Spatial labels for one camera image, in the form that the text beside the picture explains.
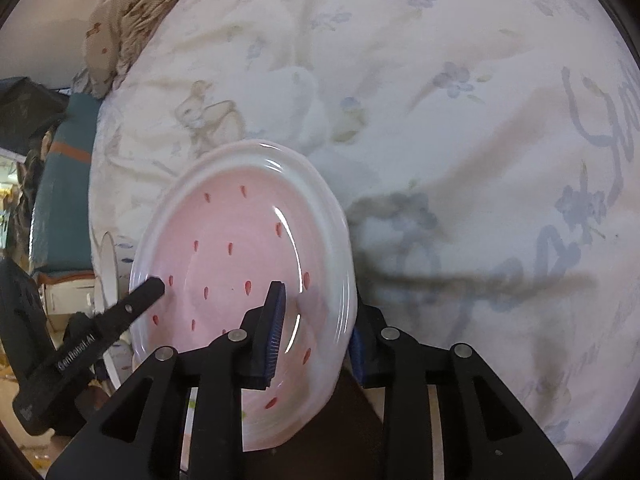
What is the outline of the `pink strawberry plate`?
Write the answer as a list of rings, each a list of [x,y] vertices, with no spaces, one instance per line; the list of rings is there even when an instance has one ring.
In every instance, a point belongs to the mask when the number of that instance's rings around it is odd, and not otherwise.
[[[296,151],[263,140],[202,156],[163,192],[130,273],[151,276],[164,296],[131,327],[134,358],[156,348],[207,346],[286,290],[276,376],[242,394],[247,451],[291,439],[326,405],[357,315],[352,248],[334,194]]]

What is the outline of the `black tray board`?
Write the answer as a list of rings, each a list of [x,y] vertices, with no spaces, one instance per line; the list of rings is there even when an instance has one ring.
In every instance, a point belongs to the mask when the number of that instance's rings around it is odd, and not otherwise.
[[[256,480],[375,480],[381,477],[381,419],[347,370],[331,399],[288,442],[245,454]]]

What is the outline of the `teal bed frame padding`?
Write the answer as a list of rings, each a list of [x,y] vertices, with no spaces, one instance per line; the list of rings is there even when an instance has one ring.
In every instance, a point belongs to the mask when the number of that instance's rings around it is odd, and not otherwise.
[[[92,269],[88,195],[99,109],[93,96],[72,94],[53,136],[32,211],[29,259],[36,272]]]

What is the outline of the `beige patterned duvet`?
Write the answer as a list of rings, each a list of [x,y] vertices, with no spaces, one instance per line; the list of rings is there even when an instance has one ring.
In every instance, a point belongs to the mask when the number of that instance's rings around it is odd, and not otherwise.
[[[117,89],[179,0],[100,0],[82,43],[84,64],[72,91],[102,99]]]

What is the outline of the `white floral bed sheet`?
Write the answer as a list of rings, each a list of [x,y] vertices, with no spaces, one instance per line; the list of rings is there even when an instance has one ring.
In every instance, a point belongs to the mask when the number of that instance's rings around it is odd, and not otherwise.
[[[251,138],[326,179],[367,302],[589,464],[639,380],[639,69],[598,0],[179,0],[101,107],[93,244]]]

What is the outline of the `white bowl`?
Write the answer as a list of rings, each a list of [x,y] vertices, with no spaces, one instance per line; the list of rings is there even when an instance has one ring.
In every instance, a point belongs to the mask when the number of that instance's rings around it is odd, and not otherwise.
[[[136,246],[128,237],[106,232],[99,244],[98,278],[100,292],[96,298],[96,310],[104,312],[128,295],[129,278],[134,263]],[[108,378],[118,389],[134,369],[134,352],[130,330],[126,330],[103,355]]]

